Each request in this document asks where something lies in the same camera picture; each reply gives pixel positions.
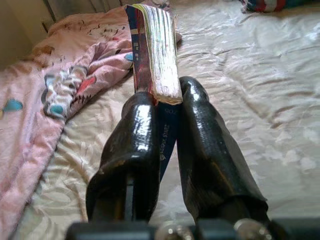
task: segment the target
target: metal bolt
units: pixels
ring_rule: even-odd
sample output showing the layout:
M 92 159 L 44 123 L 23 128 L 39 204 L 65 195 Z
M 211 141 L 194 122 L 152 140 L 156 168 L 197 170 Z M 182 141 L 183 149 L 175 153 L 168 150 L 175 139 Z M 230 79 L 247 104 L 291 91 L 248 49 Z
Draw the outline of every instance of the metal bolt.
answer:
M 173 221 L 162 224 L 155 232 L 155 240 L 195 240 L 192 232 L 186 226 Z
M 242 240 L 272 240 L 268 229 L 260 222 L 244 218 L 234 224 L 234 229 Z

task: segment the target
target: pink blanket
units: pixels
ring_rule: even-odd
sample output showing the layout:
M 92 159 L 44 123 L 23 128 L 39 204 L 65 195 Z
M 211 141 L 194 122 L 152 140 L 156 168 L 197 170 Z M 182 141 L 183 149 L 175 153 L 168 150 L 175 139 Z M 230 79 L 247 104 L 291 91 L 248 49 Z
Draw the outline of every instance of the pink blanket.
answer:
M 131 51 L 123 8 L 72 15 L 0 73 L 1 239 L 15 229 L 66 120 L 128 74 Z

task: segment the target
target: black clamp jaw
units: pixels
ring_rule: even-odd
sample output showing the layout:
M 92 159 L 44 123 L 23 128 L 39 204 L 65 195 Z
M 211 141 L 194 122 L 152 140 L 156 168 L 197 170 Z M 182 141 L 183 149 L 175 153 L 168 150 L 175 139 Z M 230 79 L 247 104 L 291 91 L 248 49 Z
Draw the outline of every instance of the black clamp jaw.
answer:
M 195 226 L 147 223 L 160 185 L 157 107 L 137 92 L 104 146 L 86 193 L 89 223 L 67 240 L 320 240 L 320 219 L 269 220 L 268 205 L 236 141 L 205 89 L 180 78 L 183 104 L 177 138 L 183 200 Z

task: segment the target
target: bed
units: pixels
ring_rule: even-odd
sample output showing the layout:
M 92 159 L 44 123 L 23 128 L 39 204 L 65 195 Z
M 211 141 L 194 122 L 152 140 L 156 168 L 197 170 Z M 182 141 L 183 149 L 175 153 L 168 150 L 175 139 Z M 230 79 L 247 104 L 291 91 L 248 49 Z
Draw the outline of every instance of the bed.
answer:
M 205 87 L 238 142 L 271 217 L 320 216 L 320 4 L 242 13 L 239 1 L 175 0 L 180 76 Z M 85 194 L 103 146 L 134 93 L 129 74 L 66 123 L 12 239 L 63 239 L 86 221 Z M 177 151 L 150 224 L 193 220 Z

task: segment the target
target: blue book cover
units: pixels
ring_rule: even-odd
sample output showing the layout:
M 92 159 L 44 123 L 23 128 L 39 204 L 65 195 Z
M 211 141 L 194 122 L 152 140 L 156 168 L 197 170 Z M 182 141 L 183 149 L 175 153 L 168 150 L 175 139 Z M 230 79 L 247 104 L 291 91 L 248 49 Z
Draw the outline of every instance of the blue book cover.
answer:
M 126 13 L 132 39 L 134 90 L 135 92 L 146 91 L 152 93 L 152 77 L 144 16 L 139 9 L 130 5 L 126 6 Z M 155 104 L 157 105 L 159 126 L 160 179 L 162 179 L 177 139 L 180 104 L 170 105 L 156 101 Z

